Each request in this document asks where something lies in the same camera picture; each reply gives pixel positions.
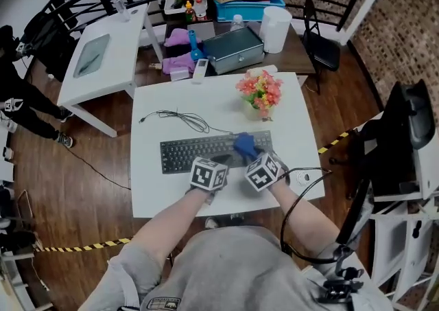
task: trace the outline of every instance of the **white tabletop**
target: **white tabletop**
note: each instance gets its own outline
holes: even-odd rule
[[[130,8],[137,10],[128,22],[119,14],[107,16],[87,25],[72,55],[62,83],[58,106],[79,104],[99,96],[123,90],[133,81],[139,38],[145,20],[147,4]],[[101,67],[86,76],[73,78],[82,49],[89,41],[110,34]]]
[[[143,123],[139,120],[148,113],[178,109],[181,113],[197,113],[212,127],[234,133],[270,130],[273,149],[293,167],[320,167],[308,110],[295,73],[275,73],[283,80],[282,98],[273,112],[273,122],[247,120],[242,112],[242,99],[236,83],[243,74],[208,77],[202,84],[190,80],[167,82],[137,88],[134,94],[131,128],[131,188],[134,217],[149,218],[181,198],[189,188],[189,173],[162,174],[160,142],[196,137],[223,135],[212,130],[197,133],[177,118],[151,115]],[[308,172],[310,183],[321,171]],[[291,187],[301,193],[293,174]],[[254,211],[278,206],[267,190],[257,193],[245,182],[244,168],[233,168],[227,177],[228,185],[217,194],[210,206],[205,205],[199,216],[215,216]],[[324,196],[324,186],[318,183],[306,199]]]

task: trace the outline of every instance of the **white remote control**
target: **white remote control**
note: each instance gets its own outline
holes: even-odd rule
[[[200,58],[195,66],[195,71],[192,75],[192,84],[201,84],[203,78],[206,75],[207,66],[209,65],[209,60],[207,58]]]

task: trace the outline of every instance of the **shirt logo patch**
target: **shirt logo patch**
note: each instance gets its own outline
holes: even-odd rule
[[[148,310],[177,310],[181,299],[177,297],[154,297],[147,305]]]

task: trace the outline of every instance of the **mosaic tile wall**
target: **mosaic tile wall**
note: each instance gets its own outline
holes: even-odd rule
[[[285,0],[303,5],[305,0]],[[347,3],[348,0],[334,0]],[[359,0],[346,23],[355,16]],[[332,3],[317,8],[343,12]],[[289,9],[294,16],[302,10]],[[318,13],[323,21],[337,23],[339,17]],[[377,0],[352,38],[385,103],[396,81],[427,84],[436,121],[439,119],[439,0]]]

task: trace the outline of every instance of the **brown wooden floorboard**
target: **brown wooden floorboard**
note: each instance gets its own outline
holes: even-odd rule
[[[164,79],[158,71],[147,69],[148,63],[155,61],[152,55],[149,50],[139,51],[137,79],[140,84],[153,84]],[[32,75],[34,85],[56,102],[60,83],[49,80],[39,62],[34,65]],[[310,89],[315,88],[313,80],[308,80],[307,84]],[[372,92],[347,49],[342,49],[337,72],[323,72],[321,96],[305,86],[302,91],[318,147],[378,113]],[[117,93],[86,102],[83,106],[115,128],[119,136],[115,139],[107,137],[75,117],[60,124],[48,115],[40,116],[75,137],[74,153],[111,180],[130,186],[132,100],[125,93]],[[352,188],[354,172],[348,167],[330,165],[329,157],[346,158],[346,145],[347,140],[344,140],[320,157],[322,166],[332,169],[334,174],[324,182],[326,197],[313,202],[339,227],[351,204],[345,195]],[[28,190],[36,230],[45,246],[84,246],[124,238],[135,234],[147,222],[132,218],[129,190],[106,181],[62,146],[23,128],[12,136],[11,146],[15,151],[13,162],[16,163],[14,188],[17,192]],[[262,224],[278,235],[282,213],[280,209],[270,209],[246,214],[246,219]],[[203,219],[195,219],[177,251],[203,227]],[[300,248],[289,232],[287,237]],[[366,266],[368,245],[369,232],[366,231],[358,250]],[[49,296],[56,307],[59,310],[77,310],[104,274],[106,261],[119,251],[120,247],[112,247],[82,253],[39,253],[35,258],[35,267],[49,286]],[[302,261],[297,262],[301,267],[306,265]],[[33,271],[28,267],[24,269],[25,278],[31,281],[33,289],[32,286],[36,285]]]

